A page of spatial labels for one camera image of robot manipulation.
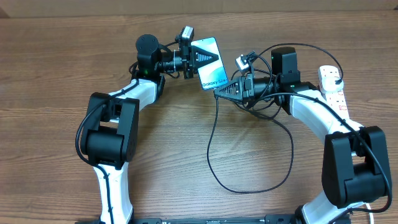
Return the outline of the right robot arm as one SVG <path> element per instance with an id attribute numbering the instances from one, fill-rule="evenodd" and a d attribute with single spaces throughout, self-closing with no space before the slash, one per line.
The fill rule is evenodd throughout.
<path id="1" fill-rule="evenodd" d="M 385 197 L 392 203 L 392 179 L 383 130 L 351 120 L 343 101 L 343 69 L 321 67 L 319 84 L 301 80 L 295 44 L 269 47 L 271 60 L 264 78 L 254 76 L 253 63 L 261 54 L 236 59 L 241 76 L 216 88 L 226 99 L 256 117 L 260 101 L 273 101 L 307 125 L 323 142 L 322 192 L 292 215 L 268 215 L 267 222 L 349 223 L 353 212 L 374 214 L 369 203 Z"/>

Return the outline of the blue Samsung smartphone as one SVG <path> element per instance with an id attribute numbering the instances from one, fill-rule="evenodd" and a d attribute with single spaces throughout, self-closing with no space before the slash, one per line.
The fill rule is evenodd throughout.
<path id="1" fill-rule="evenodd" d="M 203 49 L 219 56 L 219 59 L 213 63 L 205 66 L 197 66 L 197 73 L 201 81 L 202 89 L 210 90 L 228 83 L 228 76 L 221 59 L 216 39 L 214 37 L 209 37 L 206 39 L 195 40 L 191 45 L 195 49 Z"/>

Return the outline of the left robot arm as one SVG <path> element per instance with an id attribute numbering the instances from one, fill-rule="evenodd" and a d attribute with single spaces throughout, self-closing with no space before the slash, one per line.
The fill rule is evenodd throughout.
<path id="1" fill-rule="evenodd" d="M 75 147 L 78 156 L 96 172 L 102 203 L 97 223 L 133 223 L 129 198 L 128 167 L 137 147 L 139 112 L 163 94 L 165 76 L 189 79 L 197 73 L 203 90 L 227 81 L 214 37 L 194 40 L 179 34 L 170 50 L 151 34 L 136 40 L 137 60 L 130 68 L 132 78 L 112 93 L 93 93 L 86 116 L 78 127 Z"/>

